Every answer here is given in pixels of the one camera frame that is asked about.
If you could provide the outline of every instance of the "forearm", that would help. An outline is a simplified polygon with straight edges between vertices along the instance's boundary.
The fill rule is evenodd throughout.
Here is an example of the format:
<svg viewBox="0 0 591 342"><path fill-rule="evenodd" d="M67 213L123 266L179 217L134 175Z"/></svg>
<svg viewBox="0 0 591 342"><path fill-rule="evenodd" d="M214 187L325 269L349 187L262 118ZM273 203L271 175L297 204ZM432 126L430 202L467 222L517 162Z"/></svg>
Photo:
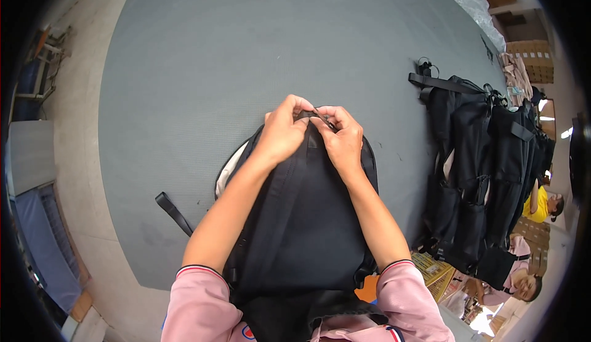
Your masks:
<svg viewBox="0 0 591 342"><path fill-rule="evenodd" d="M365 242L380 271L395 261L410 259L408 244L402 231L363 170L360 168L359 171L342 177L359 218Z"/></svg>
<svg viewBox="0 0 591 342"><path fill-rule="evenodd" d="M478 303L484 305L484 286L482 285L482 281L480 279L476 280L476 297L478 299Z"/></svg>
<svg viewBox="0 0 591 342"><path fill-rule="evenodd" d="M538 210L538 189L538 180L536 180L529 199L529 212L532 214Z"/></svg>
<svg viewBox="0 0 591 342"><path fill-rule="evenodd" d="M255 155L245 161L193 232L183 266L201 264L222 272L271 169Z"/></svg>

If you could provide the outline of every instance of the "woman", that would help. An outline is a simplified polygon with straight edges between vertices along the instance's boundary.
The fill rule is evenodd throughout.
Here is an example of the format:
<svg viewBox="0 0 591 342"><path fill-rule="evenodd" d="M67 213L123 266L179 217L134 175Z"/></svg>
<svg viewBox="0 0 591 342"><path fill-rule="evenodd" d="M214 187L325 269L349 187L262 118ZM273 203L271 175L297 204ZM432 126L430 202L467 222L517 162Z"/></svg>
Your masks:
<svg viewBox="0 0 591 342"><path fill-rule="evenodd" d="M513 255L521 257L531 253L523 236L514 233L509 236L509 239L511 240L509 252ZM503 284L505 289L500 291L491 288L491 292L487 294L484 293L482 281L476 279L478 303L484 306L500 305L512 296L525 302L534 301L542 290L542 277L529 275L528 270L529 259L516 260Z"/></svg>
<svg viewBox="0 0 591 342"><path fill-rule="evenodd" d="M265 116L255 150L191 236L171 289L162 341L256 340L240 321L240 310L229 302L229 288L220 272L263 182L302 143L310 119L293 121L302 110L313 110L312 104L289 95ZM367 316L334 316L314 330L312 341L401 341L401 337L408 342L454 341L421 273L410 261L402 232L361 167L363 129L341 107L324 106L319 111L329 115L339 129L334 133L321 119L312 118L349 190L365 240L381 270L378 307L391 325L377 325Z"/></svg>
<svg viewBox="0 0 591 342"><path fill-rule="evenodd" d="M531 194L523 205L522 215L536 223L546 220L548 215L552 215L552 221L556 221L556 217L565 208L565 199L561 194L555 194L548 198L544 186L538 187L538 185L539 182L536 180Z"/></svg>

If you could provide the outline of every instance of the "pink sleeve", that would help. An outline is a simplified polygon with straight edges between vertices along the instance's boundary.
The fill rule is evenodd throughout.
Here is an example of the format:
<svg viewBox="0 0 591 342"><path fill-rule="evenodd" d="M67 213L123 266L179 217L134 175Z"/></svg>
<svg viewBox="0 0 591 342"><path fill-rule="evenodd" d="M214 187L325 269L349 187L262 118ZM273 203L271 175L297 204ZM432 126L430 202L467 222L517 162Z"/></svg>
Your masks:
<svg viewBox="0 0 591 342"><path fill-rule="evenodd" d="M421 273L410 260L389 265L378 279L378 307L406 342L454 341Z"/></svg>
<svg viewBox="0 0 591 342"><path fill-rule="evenodd" d="M528 255L529 253L531 253L531 250L523 236L515 236L511 240L509 252L518 257L522 257L523 255Z"/></svg>
<svg viewBox="0 0 591 342"><path fill-rule="evenodd" d="M510 294L491 288L491 293L482 296L484 306L500 305L511 297Z"/></svg>
<svg viewBox="0 0 591 342"><path fill-rule="evenodd" d="M170 290L161 341L226 342L242 317L229 297L217 272L197 265L181 268Z"/></svg>

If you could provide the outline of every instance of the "gray mat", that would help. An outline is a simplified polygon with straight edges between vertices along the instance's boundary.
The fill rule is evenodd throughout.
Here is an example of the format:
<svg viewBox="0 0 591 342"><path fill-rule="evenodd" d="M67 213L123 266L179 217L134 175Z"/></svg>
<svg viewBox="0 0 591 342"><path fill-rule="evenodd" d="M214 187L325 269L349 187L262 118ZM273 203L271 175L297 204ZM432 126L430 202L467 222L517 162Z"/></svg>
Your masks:
<svg viewBox="0 0 591 342"><path fill-rule="evenodd" d="M434 161L408 81L428 56L502 90L481 29L453 0L127 0L100 94L100 164L111 218L138 282L169 289L229 154L286 95L342 105L364 127L380 196L409 242Z"/></svg>

